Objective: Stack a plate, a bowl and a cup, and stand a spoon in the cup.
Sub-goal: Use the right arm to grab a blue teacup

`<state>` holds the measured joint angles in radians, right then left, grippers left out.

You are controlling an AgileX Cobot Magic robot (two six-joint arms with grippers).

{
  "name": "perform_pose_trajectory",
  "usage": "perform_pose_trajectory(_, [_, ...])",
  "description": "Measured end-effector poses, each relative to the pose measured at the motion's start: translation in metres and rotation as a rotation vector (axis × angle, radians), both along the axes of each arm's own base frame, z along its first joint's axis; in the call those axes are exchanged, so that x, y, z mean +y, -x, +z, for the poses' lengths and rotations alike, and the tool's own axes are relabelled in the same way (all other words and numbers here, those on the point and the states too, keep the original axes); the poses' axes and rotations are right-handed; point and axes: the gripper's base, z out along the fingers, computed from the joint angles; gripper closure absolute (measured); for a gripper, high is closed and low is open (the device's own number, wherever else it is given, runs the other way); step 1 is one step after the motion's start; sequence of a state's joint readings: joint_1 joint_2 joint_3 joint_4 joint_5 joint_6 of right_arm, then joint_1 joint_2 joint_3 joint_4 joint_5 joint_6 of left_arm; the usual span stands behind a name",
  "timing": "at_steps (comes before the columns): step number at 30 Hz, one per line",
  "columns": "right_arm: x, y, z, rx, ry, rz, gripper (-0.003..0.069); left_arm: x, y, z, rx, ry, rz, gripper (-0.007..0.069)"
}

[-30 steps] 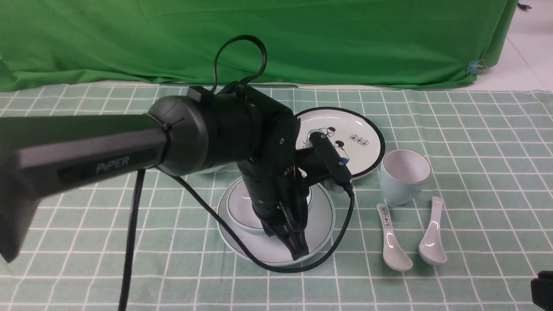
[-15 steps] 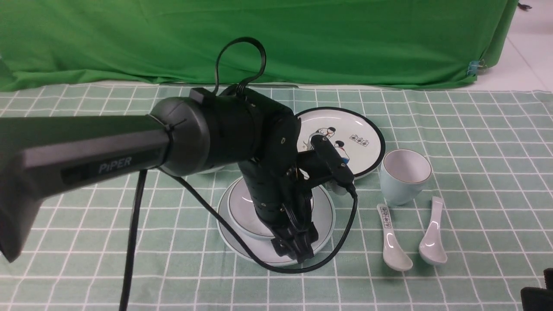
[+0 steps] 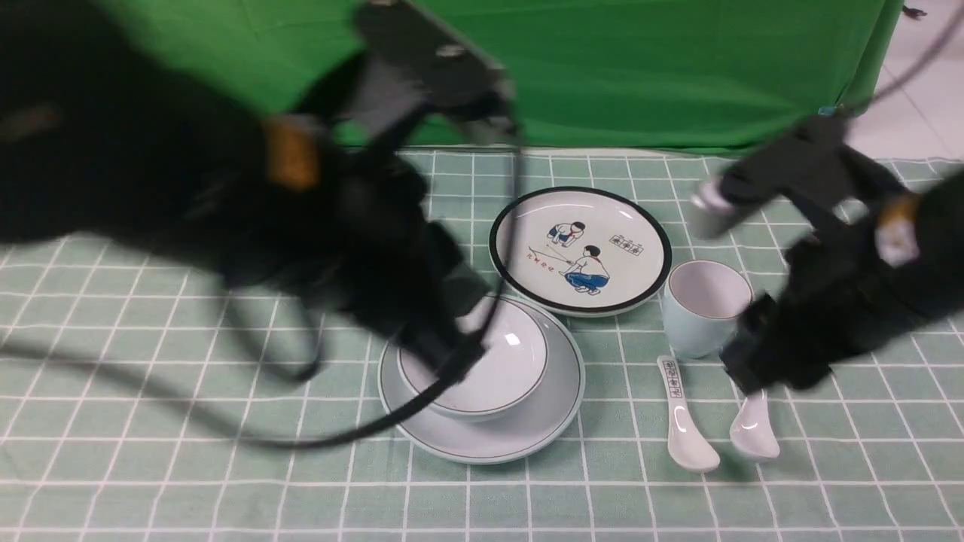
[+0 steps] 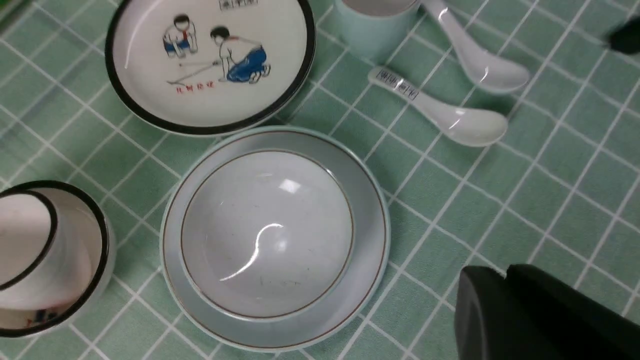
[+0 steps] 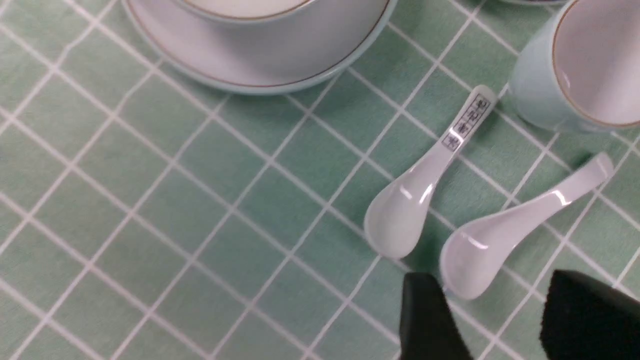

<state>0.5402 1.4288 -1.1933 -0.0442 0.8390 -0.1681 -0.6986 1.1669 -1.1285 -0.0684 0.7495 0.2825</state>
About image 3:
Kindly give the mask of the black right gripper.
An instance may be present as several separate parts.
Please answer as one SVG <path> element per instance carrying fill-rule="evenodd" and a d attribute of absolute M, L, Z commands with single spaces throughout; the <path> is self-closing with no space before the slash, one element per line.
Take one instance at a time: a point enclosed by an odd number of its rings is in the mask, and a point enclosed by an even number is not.
<path fill-rule="evenodd" d="M 721 352 L 726 374 L 747 397 L 775 385 L 809 390 L 834 364 L 896 338 L 870 230 L 803 238 L 788 256 L 782 293 L 751 302 Z"/>

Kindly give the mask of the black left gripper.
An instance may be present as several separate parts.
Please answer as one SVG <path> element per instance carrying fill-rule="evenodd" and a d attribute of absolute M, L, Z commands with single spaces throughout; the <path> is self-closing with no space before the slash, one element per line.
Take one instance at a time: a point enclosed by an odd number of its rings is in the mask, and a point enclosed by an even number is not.
<path fill-rule="evenodd" d="M 449 231 L 426 218 L 426 193 L 424 176 L 405 165 L 342 179 L 333 306 L 392 337 L 430 373 L 463 377 L 485 349 L 477 330 L 460 321 L 491 288 Z"/>

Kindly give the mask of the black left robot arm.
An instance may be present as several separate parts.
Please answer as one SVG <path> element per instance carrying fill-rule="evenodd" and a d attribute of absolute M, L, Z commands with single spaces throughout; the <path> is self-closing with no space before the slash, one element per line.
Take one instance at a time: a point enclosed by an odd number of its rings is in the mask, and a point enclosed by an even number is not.
<path fill-rule="evenodd" d="M 407 131 L 454 97 L 493 97 L 476 55 L 441 68 L 441 27 L 407 2 L 398 41 L 323 75 L 264 116 L 135 41 L 100 1 L 2 3 L 2 243 L 73 233 L 275 287 L 395 337 L 427 367 L 483 354 L 457 325 L 488 291 L 428 221 L 428 182 L 399 157 Z"/>

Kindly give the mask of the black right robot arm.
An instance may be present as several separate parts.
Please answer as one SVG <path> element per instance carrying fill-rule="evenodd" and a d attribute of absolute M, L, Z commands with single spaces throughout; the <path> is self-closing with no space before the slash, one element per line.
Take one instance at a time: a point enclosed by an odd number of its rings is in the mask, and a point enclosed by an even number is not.
<path fill-rule="evenodd" d="M 962 311 L 962 172 L 903 192 L 785 252 L 778 297 L 738 318 L 720 360 L 746 395 L 815 388 L 834 364 Z"/>

